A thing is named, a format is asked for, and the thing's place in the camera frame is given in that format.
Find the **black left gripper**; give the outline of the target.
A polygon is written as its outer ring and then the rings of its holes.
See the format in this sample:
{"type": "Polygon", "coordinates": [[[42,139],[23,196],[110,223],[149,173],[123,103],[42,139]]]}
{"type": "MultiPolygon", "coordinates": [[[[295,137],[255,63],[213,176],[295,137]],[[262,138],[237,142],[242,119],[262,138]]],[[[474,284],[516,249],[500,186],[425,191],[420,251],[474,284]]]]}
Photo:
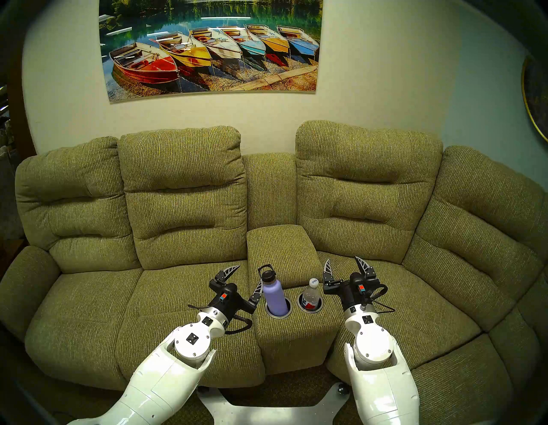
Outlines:
{"type": "Polygon", "coordinates": [[[209,288],[216,293],[216,296],[208,305],[220,311],[226,317],[226,321],[231,321],[239,310],[253,314],[262,298],[261,278],[249,300],[240,296],[236,284],[228,283],[229,278],[239,268],[239,265],[228,266],[216,274],[215,281],[209,282],[209,288]]]}

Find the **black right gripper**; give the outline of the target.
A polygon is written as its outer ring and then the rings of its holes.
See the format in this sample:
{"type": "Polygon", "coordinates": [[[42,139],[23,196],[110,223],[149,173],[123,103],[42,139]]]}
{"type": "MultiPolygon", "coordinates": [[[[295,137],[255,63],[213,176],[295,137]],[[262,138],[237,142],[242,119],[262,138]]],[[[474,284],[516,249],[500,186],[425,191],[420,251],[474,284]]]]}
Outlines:
{"type": "Polygon", "coordinates": [[[338,296],[343,311],[358,304],[372,304],[379,298],[379,279],[372,266],[362,258],[354,257],[359,273],[352,273],[348,280],[336,280],[333,276],[331,261],[328,258],[323,267],[323,292],[325,295],[338,296]]]}

